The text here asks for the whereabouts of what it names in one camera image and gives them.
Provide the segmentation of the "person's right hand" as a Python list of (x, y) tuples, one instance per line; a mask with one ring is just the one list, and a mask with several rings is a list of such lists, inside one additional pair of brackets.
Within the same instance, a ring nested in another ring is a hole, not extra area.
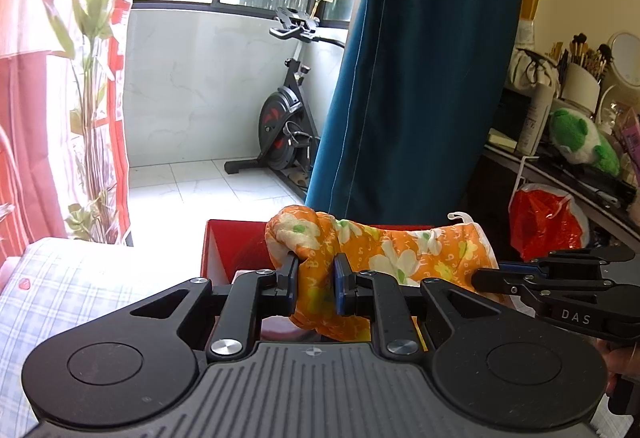
[(596, 340), (597, 350), (608, 368), (608, 386), (606, 393), (612, 395), (619, 375), (638, 380), (640, 373), (639, 346), (615, 347), (605, 340)]

